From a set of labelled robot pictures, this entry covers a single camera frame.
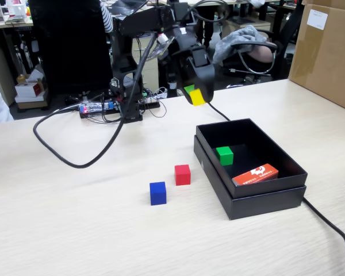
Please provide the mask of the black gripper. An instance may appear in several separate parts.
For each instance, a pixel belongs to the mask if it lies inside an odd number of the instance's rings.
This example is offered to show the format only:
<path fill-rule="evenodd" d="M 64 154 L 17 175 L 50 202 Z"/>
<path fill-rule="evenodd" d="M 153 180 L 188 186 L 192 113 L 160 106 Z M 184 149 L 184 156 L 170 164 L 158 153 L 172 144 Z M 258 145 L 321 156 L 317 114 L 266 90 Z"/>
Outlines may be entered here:
<path fill-rule="evenodd" d="M 196 88 L 200 89 L 203 100 L 211 102 L 214 96 L 215 68 L 205 47 L 199 43 L 194 27 L 176 26 L 172 29 L 172 34 L 172 57 L 189 56 L 190 78 Z M 195 85 L 185 86 L 184 91 L 189 95 L 195 90 Z"/>

